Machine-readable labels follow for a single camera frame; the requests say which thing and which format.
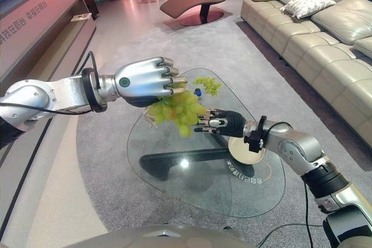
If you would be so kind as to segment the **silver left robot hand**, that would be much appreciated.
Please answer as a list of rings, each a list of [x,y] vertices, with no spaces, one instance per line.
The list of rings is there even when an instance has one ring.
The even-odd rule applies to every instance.
[[[100,76],[98,93],[105,102],[123,98],[135,107],[146,107],[162,97],[180,94],[187,79],[179,75],[167,57],[130,63],[112,75]]]

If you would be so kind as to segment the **right robot hand black cloth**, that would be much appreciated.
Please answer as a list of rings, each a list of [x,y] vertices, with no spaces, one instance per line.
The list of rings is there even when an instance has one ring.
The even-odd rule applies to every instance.
[[[246,119],[240,113],[207,109],[206,114],[198,115],[198,122],[192,127],[194,132],[243,138],[245,124]]]

